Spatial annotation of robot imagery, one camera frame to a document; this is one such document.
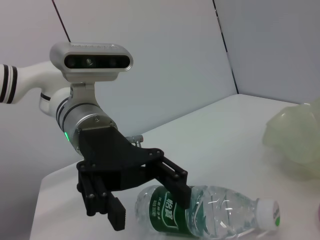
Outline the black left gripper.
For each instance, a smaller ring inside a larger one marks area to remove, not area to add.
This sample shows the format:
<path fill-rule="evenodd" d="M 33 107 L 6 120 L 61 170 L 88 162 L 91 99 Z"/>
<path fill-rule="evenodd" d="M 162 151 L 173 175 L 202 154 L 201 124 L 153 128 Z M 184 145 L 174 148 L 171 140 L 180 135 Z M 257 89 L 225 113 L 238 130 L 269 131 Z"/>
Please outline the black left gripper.
<path fill-rule="evenodd" d="M 164 157 L 162 150 L 137 147 L 114 127 L 80 130 L 79 149 L 83 160 L 76 165 L 77 190 L 86 214 L 107 215 L 115 231 L 125 229 L 125 208 L 112 191 L 136 188 L 155 179 L 182 209 L 189 208 L 188 172 Z"/>

